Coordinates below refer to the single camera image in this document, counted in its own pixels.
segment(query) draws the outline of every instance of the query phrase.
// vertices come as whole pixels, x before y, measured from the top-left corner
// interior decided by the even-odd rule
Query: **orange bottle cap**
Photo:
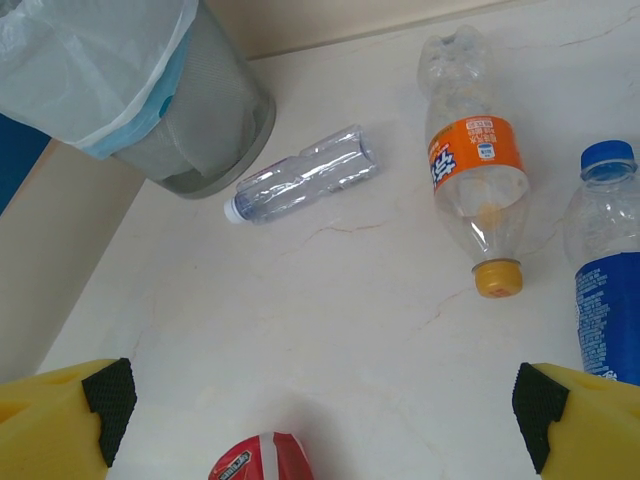
[[[477,265],[473,272],[476,276],[476,288],[483,297],[510,297],[522,290],[522,272],[520,263],[516,260],[489,260]]]

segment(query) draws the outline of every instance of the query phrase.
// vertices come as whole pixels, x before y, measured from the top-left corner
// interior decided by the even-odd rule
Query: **bottle cap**
[[[235,225],[248,222],[246,218],[240,215],[235,197],[224,202],[224,214],[227,216],[227,220]]]
[[[473,272],[476,276],[476,288],[483,297],[510,297],[522,290],[522,272],[520,263],[516,260],[489,260],[477,265]]]
[[[622,140],[607,140],[591,145],[582,153],[581,168],[585,170],[607,160],[631,160],[635,163],[631,145]]]

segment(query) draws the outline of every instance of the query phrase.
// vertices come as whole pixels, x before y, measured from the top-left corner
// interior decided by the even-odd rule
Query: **soda bottle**
[[[586,372],[640,385],[640,178],[628,143],[582,154],[583,183],[564,216],[564,248],[576,273]]]
[[[494,95],[491,49],[470,26],[424,45],[418,84],[429,101],[428,154],[438,215],[471,257],[478,292],[522,289],[520,243],[529,181]]]

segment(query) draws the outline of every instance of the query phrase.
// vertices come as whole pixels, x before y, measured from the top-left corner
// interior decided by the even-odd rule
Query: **bottle label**
[[[640,385],[640,253],[586,264],[576,274],[584,370]]]
[[[511,125],[500,117],[468,117],[443,128],[429,144],[434,190],[454,175],[484,165],[524,171]]]

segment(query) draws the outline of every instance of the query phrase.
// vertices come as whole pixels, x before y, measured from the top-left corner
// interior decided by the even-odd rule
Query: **blue wall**
[[[0,115],[0,214],[49,140],[44,133]]]

